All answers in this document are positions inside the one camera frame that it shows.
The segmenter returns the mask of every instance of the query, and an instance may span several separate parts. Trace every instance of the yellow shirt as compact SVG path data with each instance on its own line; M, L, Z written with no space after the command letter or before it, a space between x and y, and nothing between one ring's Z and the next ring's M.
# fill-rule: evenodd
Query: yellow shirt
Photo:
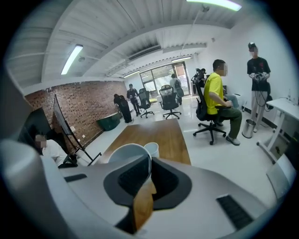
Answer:
M215 108L217 104L213 101L210 96L209 92L214 92L223 100L223 86L222 86L222 79L221 77L213 72L209 78L206 80L205 89L204 89L204 98L207 105L207 113L208 114L217 114L218 110Z

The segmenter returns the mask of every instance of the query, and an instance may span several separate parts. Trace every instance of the red brick wall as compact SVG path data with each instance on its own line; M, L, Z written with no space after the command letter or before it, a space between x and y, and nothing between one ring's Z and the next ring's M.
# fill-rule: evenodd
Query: red brick wall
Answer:
M53 112L56 94L65 120L75 127L74 133L81 144L87 145L103 131L96 120L117 112L113 103L114 94L126 96L126 92L125 84L120 81L90 81L55 86L47 91L34 92L25 98L33 110L43 108L51 128L59 133L62 129ZM73 151L68 140L65 141L69 150Z

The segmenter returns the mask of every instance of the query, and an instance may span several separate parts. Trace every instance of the white ceiling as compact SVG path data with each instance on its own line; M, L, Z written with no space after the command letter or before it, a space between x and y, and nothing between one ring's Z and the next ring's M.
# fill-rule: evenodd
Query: white ceiling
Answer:
M218 39L248 13L243 0L234 1L243 5L238 12L205 4L210 10L204 13L201 3L186 0L48 0L16 33L7 67L23 88L60 78L126 75L166 58L203 51L211 38ZM62 76L76 44L84 48ZM132 54L154 45L169 52L128 62Z

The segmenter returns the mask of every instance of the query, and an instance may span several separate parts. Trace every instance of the tiled floor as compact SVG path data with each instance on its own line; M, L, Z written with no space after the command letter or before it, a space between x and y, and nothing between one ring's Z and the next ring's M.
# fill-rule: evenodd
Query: tiled floor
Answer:
M266 206L271 207L276 203L276 197L266 171L272 166L272 163L263 150L256 145L257 140L265 140L272 134L272 129L261 127L254 134L253 138L246 139L241 132L245 120L249 114L243 113L243 120L238 139L240 146L234 146L221 133L214 133L214 145L210 145L211 140L209 132L203 132L193 136L193 133L199 129L199 120L196 117L197 102L195 97L183 99L183 104L178 108L182 112L178 120L181 127L187 149L189 152L191 164L195 167L208 169L217 172L234 183L238 184L248 192L258 197ZM145 124L148 121L164 120L162 113L164 110L159 104L153 104L150 108L155 115L145 117L136 117L132 112L134 124ZM224 121L223 130L229 132L229 121ZM87 152L91 157L95 157L99 152L104 153L109 145L117 138L127 125L123 120L113 130L104 132L88 147ZM101 163L100 157L95 163Z

